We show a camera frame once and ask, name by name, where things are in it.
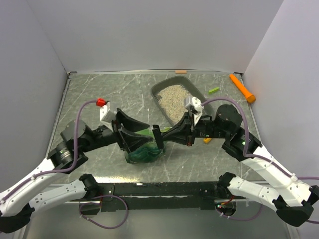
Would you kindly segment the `yellow plastic scoop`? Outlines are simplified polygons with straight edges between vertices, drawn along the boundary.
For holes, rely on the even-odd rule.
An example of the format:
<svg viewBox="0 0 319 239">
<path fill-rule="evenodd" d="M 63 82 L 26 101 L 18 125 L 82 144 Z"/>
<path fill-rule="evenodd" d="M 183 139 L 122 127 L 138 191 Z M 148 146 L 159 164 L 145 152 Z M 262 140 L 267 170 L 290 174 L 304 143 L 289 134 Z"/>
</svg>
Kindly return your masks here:
<svg viewBox="0 0 319 239">
<path fill-rule="evenodd" d="M 212 140 L 211 138 L 204 138 L 203 139 L 204 143 L 206 143 L 206 144 L 210 143 L 211 140 Z"/>
</svg>

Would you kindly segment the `green litter bag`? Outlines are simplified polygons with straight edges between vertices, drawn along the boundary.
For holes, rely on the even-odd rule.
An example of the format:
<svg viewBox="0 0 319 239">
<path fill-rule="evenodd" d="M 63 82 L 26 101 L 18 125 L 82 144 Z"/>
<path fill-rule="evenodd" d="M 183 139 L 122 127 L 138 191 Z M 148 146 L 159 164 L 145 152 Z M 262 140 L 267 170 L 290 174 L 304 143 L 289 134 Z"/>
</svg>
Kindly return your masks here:
<svg viewBox="0 0 319 239">
<path fill-rule="evenodd" d="M 166 151 L 166 142 L 164 143 L 163 149 L 158 149 L 157 143 L 155 141 L 154 134 L 150 128 L 143 129 L 137 132 L 143 136 L 151 136 L 153 141 L 142 145 L 140 148 L 134 152 L 125 152 L 125 160 L 129 164 L 142 164 L 142 163 L 152 163 L 157 161 Z"/>
</svg>

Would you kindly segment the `grey litter box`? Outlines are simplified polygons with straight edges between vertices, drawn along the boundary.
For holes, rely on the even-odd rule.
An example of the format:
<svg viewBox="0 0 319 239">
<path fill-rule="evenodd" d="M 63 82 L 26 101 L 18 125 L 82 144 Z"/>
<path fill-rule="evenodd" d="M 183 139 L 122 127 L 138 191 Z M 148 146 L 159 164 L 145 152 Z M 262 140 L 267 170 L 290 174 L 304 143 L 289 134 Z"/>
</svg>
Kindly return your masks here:
<svg viewBox="0 0 319 239">
<path fill-rule="evenodd" d="M 185 76 L 173 76 L 151 87 L 151 96 L 170 125 L 175 125 L 186 111 L 184 99 L 192 95 L 206 100 L 201 91 Z"/>
</svg>

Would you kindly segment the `black bag clip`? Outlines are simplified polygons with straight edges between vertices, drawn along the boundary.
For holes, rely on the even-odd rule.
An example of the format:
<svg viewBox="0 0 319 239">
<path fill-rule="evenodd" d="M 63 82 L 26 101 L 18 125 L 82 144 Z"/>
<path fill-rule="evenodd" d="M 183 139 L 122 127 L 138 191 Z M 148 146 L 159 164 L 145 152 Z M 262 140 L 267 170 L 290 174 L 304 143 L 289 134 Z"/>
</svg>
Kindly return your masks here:
<svg viewBox="0 0 319 239">
<path fill-rule="evenodd" d="M 162 138 L 160 127 L 158 125 L 152 125 L 152 132 L 153 132 L 154 139 L 156 141 L 158 149 L 163 149 L 164 148 L 164 141 Z"/>
</svg>

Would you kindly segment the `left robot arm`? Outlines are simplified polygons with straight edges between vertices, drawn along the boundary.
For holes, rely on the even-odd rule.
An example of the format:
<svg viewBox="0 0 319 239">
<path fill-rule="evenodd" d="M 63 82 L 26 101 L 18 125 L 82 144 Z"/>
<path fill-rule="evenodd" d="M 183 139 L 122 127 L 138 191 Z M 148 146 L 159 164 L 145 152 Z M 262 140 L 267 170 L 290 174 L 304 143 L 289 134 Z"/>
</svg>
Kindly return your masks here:
<svg viewBox="0 0 319 239">
<path fill-rule="evenodd" d="M 62 141 L 49 152 L 42 162 L 19 182 L 0 194 L 0 231 L 10 234 L 24 226 L 37 214 L 72 200 L 103 198 L 95 178 L 83 174 L 71 183 L 46 191 L 51 183 L 70 174 L 88 157 L 86 152 L 117 143 L 130 153 L 152 137 L 138 132 L 148 129 L 147 123 L 135 120 L 120 109 L 103 106 L 100 109 L 101 126 L 90 129 L 80 120 L 78 111 L 71 126 L 62 133 Z"/>
</svg>

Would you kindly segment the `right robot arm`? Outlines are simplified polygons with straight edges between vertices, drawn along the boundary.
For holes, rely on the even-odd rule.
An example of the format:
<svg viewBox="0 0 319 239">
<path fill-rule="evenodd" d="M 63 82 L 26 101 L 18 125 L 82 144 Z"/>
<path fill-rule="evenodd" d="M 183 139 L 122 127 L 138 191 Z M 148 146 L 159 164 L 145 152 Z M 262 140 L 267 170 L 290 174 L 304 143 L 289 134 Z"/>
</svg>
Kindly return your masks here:
<svg viewBox="0 0 319 239">
<path fill-rule="evenodd" d="M 196 138 L 222 138 L 222 149 L 239 162 L 257 172 L 267 186 L 246 181 L 226 172 L 218 181 L 218 194 L 244 197 L 264 205 L 285 223 L 299 227 L 309 222 L 313 205 L 319 200 L 319 188 L 298 179 L 281 165 L 252 133 L 241 127 L 244 120 L 233 105 L 221 105 L 215 118 L 202 116 L 197 123 L 192 113 L 169 131 L 162 133 L 163 141 L 192 146 Z"/>
</svg>

